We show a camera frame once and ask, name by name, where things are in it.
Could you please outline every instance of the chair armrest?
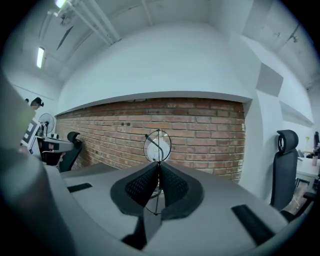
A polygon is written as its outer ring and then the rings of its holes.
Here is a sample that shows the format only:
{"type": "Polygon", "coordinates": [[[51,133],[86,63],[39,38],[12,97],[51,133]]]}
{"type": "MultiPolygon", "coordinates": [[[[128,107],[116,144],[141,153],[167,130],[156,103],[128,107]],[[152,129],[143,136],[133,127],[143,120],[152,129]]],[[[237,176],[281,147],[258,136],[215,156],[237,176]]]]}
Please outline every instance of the chair armrest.
{"type": "Polygon", "coordinates": [[[314,201],[316,199],[316,193],[306,192],[306,193],[304,193],[303,197],[305,199],[314,201]]]}

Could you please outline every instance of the red brick wall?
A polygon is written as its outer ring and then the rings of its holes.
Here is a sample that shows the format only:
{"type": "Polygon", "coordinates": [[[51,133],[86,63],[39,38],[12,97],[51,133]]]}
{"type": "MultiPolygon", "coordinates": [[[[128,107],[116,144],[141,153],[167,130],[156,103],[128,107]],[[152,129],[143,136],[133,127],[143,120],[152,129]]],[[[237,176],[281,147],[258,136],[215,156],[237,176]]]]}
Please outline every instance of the red brick wall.
{"type": "Polygon", "coordinates": [[[172,140],[168,162],[239,181],[244,158],[244,112],[239,102],[158,98],[116,102],[57,117],[62,139],[71,131],[84,142],[73,169],[103,162],[128,168],[146,162],[144,134],[161,128],[172,140]]]}

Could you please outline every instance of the desk surface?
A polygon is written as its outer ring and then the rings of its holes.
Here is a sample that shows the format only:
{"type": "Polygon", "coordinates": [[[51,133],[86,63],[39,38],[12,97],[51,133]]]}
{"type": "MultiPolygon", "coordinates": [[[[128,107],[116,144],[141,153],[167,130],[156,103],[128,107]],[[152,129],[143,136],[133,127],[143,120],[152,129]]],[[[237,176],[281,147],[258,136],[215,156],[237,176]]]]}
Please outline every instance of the desk surface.
{"type": "MultiPolygon", "coordinates": [[[[241,204],[246,204],[275,233],[287,225],[278,211],[241,186],[192,168],[172,166],[201,182],[204,199],[187,218],[163,221],[144,252],[155,256],[193,256],[200,251],[201,255],[234,255],[250,250],[256,247],[255,242],[231,210],[241,204]]],[[[119,211],[110,197],[110,188],[117,180],[140,169],[135,167],[106,172],[95,170],[92,175],[63,179],[67,186],[86,182],[92,185],[72,196],[100,227],[117,239],[134,231],[137,218],[119,211]]]]}
{"type": "Polygon", "coordinates": [[[300,160],[297,160],[296,172],[298,174],[318,177],[320,169],[320,159],[318,159],[316,166],[312,166],[312,158],[298,157],[300,160]]]}

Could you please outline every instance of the fluorescent light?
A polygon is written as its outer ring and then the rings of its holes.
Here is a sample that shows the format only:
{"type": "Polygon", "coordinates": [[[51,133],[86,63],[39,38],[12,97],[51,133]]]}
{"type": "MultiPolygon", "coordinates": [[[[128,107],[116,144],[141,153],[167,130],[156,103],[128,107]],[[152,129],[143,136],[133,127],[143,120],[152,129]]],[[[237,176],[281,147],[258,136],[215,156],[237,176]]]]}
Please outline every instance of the fluorescent light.
{"type": "Polygon", "coordinates": [[[38,58],[36,59],[36,66],[41,69],[42,66],[42,60],[44,58],[45,49],[42,47],[39,47],[38,49],[38,58]]]}
{"type": "Polygon", "coordinates": [[[55,0],[55,5],[61,8],[65,4],[66,0],[55,0]]]}

